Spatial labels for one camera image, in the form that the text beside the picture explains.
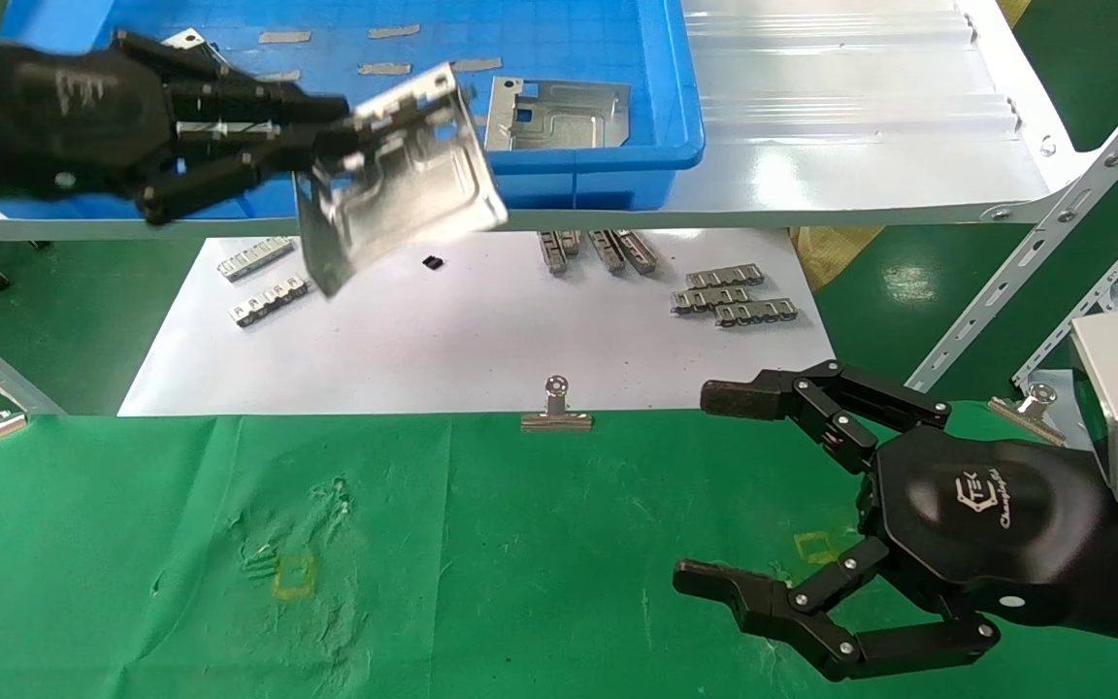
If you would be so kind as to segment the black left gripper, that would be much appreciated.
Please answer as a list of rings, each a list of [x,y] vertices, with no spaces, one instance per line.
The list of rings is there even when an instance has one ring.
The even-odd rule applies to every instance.
[[[124,28],[111,50],[0,46],[0,159],[12,191],[136,191],[138,212],[155,227],[271,177],[367,155],[392,136],[390,125],[326,124],[349,114],[341,94],[263,83],[201,49]],[[179,124],[176,136],[181,122],[274,124]]]

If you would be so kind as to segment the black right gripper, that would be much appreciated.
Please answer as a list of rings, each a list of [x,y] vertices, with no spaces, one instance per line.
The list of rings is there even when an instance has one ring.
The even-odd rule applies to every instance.
[[[762,370],[749,382],[705,381],[700,408],[794,421],[847,473],[869,473],[860,503],[873,537],[806,580],[697,560],[672,572],[675,591],[724,605],[741,633],[793,648],[825,680],[975,663],[999,641],[976,612],[1024,625],[1115,627],[1110,582],[1099,572],[1114,499],[1088,452],[954,437],[940,432],[946,404],[834,359]],[[878,448],[858,416],[904,434]],[[881,575],[940,620],[862,633],[835,624],[839,603]]]

